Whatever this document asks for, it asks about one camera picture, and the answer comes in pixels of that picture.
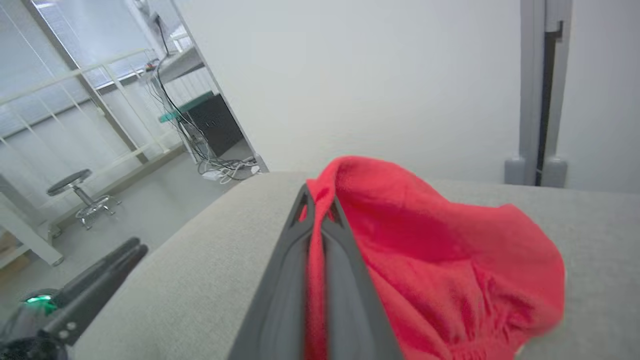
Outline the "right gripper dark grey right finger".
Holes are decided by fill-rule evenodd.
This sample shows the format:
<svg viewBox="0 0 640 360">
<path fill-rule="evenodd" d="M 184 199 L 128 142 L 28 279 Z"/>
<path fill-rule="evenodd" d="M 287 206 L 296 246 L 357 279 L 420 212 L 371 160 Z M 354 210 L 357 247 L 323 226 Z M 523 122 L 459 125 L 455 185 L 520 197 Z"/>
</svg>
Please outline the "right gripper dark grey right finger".
<svg viewBox="0 0 640 360">
<path fill-rule="evenodd" d="M 327 357 L 402 360 L 403 353 L 338 198 L 323 218 Z"/>
</svg>

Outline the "left gripper body with blue plate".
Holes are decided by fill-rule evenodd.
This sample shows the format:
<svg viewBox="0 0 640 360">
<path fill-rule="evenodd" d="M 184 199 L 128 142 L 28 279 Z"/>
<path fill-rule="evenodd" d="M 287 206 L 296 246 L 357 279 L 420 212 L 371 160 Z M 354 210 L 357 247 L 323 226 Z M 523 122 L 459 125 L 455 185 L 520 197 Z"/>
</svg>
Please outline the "left gripper body with blue plate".
<svg viewBox="0 0 640 360">
<path fill-rule="evenodd" d="M 16 310 L 1 326 L 0 358 L 2 360 L 68 360 L 69 353 L 60 344 L 41 335 L 41 329 L 57 312 L 57 289 L 40 289 L 23 296 Z"/>
</svg>

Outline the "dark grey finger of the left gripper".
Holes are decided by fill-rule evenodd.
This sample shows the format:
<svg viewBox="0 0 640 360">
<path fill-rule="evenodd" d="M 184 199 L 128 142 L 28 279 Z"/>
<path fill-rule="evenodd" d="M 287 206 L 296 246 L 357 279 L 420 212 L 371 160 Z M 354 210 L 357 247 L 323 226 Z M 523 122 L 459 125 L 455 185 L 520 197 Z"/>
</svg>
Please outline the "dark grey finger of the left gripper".
<svg viewBox="0 0 640 360">
<path fill-rule="evenodd" d="M 59 304 L 57 294 L 54 298 L 57 311 L 39 333 L 65 346 L 73 346 L 148 251 L 146 244 L 133 248 L 69 304 Z"/>
<path fill-rule="evenodd" d="M 99 259 L 98 262 L 75 276 L 73 280 L 68 282 L 58 291 L 58 304 L 68 305 L 71 303 L 71 301 L 92 285 L 100 275 L 105 273 L 107 268 L 116 264 L 119 260 L 123 260 L 128 252 L 132 251 L 140 244 L 141 241 L 138 237 L 131 237 L 102 259 Z"/>
</svg>

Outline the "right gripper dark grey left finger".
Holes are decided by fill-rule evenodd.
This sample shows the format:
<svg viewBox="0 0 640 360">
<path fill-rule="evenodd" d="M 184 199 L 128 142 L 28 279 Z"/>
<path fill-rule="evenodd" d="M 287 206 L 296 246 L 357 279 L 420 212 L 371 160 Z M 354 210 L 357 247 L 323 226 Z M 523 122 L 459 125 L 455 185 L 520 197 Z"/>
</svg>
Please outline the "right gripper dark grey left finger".
<svg viewBox="0 0 640 360">
<path fill-rule="evenodd" d="M 302 360 L 314 204 L 302 185 L 237 332 L 229 360 Z"/>
</svg>

